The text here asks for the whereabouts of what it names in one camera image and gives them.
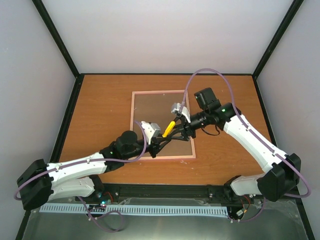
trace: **yellow object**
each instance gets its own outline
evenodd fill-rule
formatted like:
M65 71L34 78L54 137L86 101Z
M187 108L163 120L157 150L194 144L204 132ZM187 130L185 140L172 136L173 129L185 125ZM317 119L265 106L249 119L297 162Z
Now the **yellow object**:
M174 126L176 125L175 121L171 121L169 123L169 125L166 127L166 130L164 131L164 134L162 134L162 137L166 138L169 133L171 132L171 130L174 128Z

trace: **black metal frame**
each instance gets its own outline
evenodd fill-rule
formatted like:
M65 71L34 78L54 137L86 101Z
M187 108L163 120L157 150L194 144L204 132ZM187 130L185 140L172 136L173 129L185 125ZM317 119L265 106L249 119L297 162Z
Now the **black metal frame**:
M264 66L266 65L267 61L269 60L271 54L273 53L274 49L276 48L277 44L281 40L283 34L285 33L286 29L288 28L290 22L294 18L295 14L297 13L299 7L303 3L304 0L293 0L290 8L288 9L285 17L283 18L279 28L277 29L276 33L274 34L270 44L268 45L267 49L265 50L265 53L263 54L261 60L259 61L256 69L254 70L253 74L234 74L234 73L225 73L224 75L227 76L252 76L252 80L255 86L255 90L260 102L260 106L263 112L263 116L265 119L265 123L268 129L269 136L271 138L271 142L276 145L276 139L272 132L271 124L269 122L268 114L261 96L261 92L259 90L259 86L257 83L257 79L261 71L263 70ZM42 17L45 25L47 26L49 32L51 33L55 43L57 44L58 48L61 51L61 54L63 55L66 63L68 64L70 70L72 71L74 77L75 77L75 83L74 87L65 111L65 115L63 117L63 121L61 124L60 131L57 136L56 143L54 145L54 149L52 152L52 156L50 159L51 163L56 163L59 161L64 142L68 133L68 129L70 126L70 122L72 119L72 115L77 103L77 99L80 93L80 89L82 86L82 82L85 75L191 75L192 73L82 73L79 74L70 54L68 53L68 50L66 46L64 45L53 21L51 20L43 2L41 0L32 0L34 3L36 9L38 10L40 16ZM212 73L204 73L200 75L216 75ZM213 196L215 196L215 193L220 192L221 188L223 186L213 186L213 185L201 185L201 186L183 186L183 185L149 185L149 184L139 184L139 185L127 185L127 184L105 184L105 186L110 189L112 192L112 195L116 200L121 200L123 198L128 197L137 197L137 198L145 198L146 195L151 198L191 198L191 199L205 199L209 203L219 203L224 206L236 206L237 203L229 203L227 201L219 200L217 202L215 197L210 197L210 193L213 193ZM298 189L293 189L293 192L299 193ZM301 199L296 199L296 204L301 216L301 219L303 221L304 228L306 230L307 236L310 240L315 239L305 208L303 206ZM20 229L18 231L18 234L16 236L16 240L21 240L23 238L29 216L31 212L26 211L24 218L22 220Z

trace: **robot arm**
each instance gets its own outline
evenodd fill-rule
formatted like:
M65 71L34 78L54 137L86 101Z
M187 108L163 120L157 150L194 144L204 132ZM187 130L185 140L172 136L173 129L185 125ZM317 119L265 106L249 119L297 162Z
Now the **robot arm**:
M301 160L296 154L287 155L263 137L245 116L231 103L221 105L211 88L203 89L194 94L199 107L203 110L190 116L190 123L183 127L188 136L196 137L196 130L207 125L216 125L237 140L257 161L263 174L255 176L235 176L224 185L225 197L232 202L233 198L246 194L263 195L270 201L280 197L297 186L299 176L280 158L285 159L298 172Z
M211 88L203 89L194 95L203 111L190 115L186 107L180 111L180 103L174 103L171 112L176 114L176 118L164 134L160 134L161 130L156 123L141 122L147 142L146 152L153 158L170 141L189 141L190 137L196 137L197 129L216 125L236 139L264 172L255 176L235 176L227 181L224 194L229 201L233 201L237 196L256 194L275 202L298 184L297 174L276 157L281 156L300 171L301 160L297 155L289 156L270 143L250 125L238 109L239 116L237 115L231 103L221 105ZM43 159L36 160L17 180L19 187L37 174L50 172L20 190L23 208L32 210L47 201L64 197L90 196L99 199L104 186L96 174L114 171L129 163L128 159L139 156L144 149L144 140L137 138L135 132L125 131L108 147L87 157L48 164L45 164Z

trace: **white wall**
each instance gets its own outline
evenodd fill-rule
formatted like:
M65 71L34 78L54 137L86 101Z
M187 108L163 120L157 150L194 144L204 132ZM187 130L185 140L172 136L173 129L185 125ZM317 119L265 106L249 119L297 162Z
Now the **white wall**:
M304 1L263 69L258 84L278 145L301 158L312 187L303 199L320 239L320 1ZM300 184L299 190L305 193Z
M0 74L0 239L12 240L17 178L49 159L75 81L31 0L0 1Z
M81 73L253 73L292 0L43 0Z

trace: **wooden table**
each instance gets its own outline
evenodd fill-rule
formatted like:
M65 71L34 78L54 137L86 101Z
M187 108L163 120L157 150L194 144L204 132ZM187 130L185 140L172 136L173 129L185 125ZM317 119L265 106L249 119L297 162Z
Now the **wooden table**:
M133 91L183 90L189 75L86 75L67 132L60 161L82 158L107 147L130 128ZM227 76L237 107L267 139L266 122L251 76ZM196 76L189 86L191 114L200 112L194 93L211 87L222 104L230 93L219 76ZM214 126L206 127L215 132ZM236 175L262 173L253 157L231 136L206 135L194 139L196 159L144 160L102 174L104 183L222 185Z

